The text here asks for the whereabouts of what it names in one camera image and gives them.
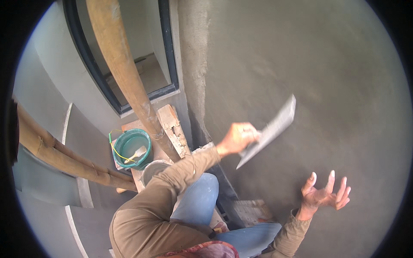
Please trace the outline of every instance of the person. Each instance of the person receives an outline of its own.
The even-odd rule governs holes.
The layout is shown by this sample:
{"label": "person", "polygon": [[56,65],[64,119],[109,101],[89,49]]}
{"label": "person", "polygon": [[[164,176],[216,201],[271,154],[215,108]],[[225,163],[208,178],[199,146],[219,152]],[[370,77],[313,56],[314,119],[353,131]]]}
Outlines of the person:
{"label": "person", "polygon": [[[332,193],[335,173],[325,188],[317,190],[312,172],[302,187],[299,209],[291,211],[287,223],[259,223],[253,227],[215,234],[209,227],[218,197],[217,178],[204,173],[227,155],[242,151],[259,138],[250,123],[233,123],[216,146],[187,156],[154,176],[146,188],[122,205],[109,228],[117,258],[259,258],[292,257],[320,206],[343,208],[351,188],[342,178]],[[184,193],[173,212],[177,196]]]}

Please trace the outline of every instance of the blue jeans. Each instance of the blue jeans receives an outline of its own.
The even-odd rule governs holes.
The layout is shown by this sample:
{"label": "blue jeans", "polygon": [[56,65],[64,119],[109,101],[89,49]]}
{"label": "blue jeans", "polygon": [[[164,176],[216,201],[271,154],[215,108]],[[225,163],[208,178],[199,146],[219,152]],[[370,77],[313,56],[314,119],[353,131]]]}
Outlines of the blue jeans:
{"label": "blue jeans", "polygon": [[[213,174],[204,173],[188,187],[171,218],[209,225],[217,198],[217,178]],[[279,223],[259,223],[253,227],[217,234],[216,239],[233,245],[240,258],[246,258],[267,248],[280,229]]]}

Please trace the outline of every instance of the wet cement surface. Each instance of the wet cement surface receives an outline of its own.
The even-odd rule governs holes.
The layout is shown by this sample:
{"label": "wet cement surface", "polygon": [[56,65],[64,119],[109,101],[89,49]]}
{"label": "wet cement surface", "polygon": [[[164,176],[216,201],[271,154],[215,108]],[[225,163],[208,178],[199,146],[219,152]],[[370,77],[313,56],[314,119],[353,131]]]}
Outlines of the wet cement surface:
{"label": "wet cement surface", "polygon": [[298,257],[369,257],[402,200],[412,157],[406,77],[384,26],[363,1],[210,1],[205,126],[262,129],[294,94],[293,124],[239,170],[241,199],[263,198],[280,222],[312,171],[346,175],[351,201],[313,218]]}

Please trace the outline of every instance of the red patterned cloth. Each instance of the red patterned cloth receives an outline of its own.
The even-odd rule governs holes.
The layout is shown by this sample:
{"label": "red patterned cloth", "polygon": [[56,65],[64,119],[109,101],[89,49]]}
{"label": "red patterned cloth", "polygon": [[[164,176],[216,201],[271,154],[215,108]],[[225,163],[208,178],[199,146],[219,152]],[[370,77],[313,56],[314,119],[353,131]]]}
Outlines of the red patterned cloth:
{"label": "red patterned cloth", "polygon": [[181,255],[185,257],[186,253],[199,258],[240,258],[235,247],[222,241],[205,242],[185,250],[168,252],[163,256]]}

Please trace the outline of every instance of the black window frame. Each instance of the black window frame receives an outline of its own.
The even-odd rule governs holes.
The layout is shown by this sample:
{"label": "black window frame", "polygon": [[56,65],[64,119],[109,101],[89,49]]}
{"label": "black window frame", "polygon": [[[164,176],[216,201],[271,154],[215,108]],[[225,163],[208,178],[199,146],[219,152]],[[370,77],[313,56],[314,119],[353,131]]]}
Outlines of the black window frame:
{"label": "black window frame", "polygon": [[[176,71],[175,52],[173,50],[172,41],[172,29],[171,18],[169,14],[169,0],[158,0],[159,16],[161,18],[162,37],[164,40],[166,62],[168,64],[169,76],[171,78],[171,84],[153,91],[148,94],[150,100],[162,97],[166,94],[174,92],[179,89],[178,73]],[[85,64],[85,67],[89,74],[92,76],[96,85],[100,88],[103,95],[108,102],[113,106],[116,112],[121,115],[131,110],[131,106],[128,104],[121,106],[119,100],[115,94],[109,88],[101,70],[99,69],[96,60],[89,48],[85,34],[83,33],[82,25],[80,23],[76,0],[63,0],[64,15],[66,22],[76,49]]]}

